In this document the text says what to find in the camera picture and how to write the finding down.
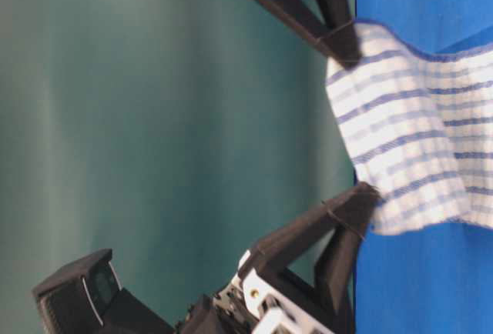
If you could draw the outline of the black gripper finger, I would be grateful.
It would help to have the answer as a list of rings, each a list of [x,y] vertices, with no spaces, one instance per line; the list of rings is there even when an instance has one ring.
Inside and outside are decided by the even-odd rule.
[[[362,54],[348,0],[316,1],[324,18],[324,30],[317,38],[317,47],[343,68],[354,68]]]

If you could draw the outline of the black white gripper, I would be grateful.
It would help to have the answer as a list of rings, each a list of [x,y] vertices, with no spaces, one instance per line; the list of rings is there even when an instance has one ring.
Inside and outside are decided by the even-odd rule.
[[[352,333],[347,284],[378,190],[359,182],[246,252],[236,275],[213,296],[202,296],[176,324],[177,333]],[[335,229],[314,267],[314,284],[290,264]]]

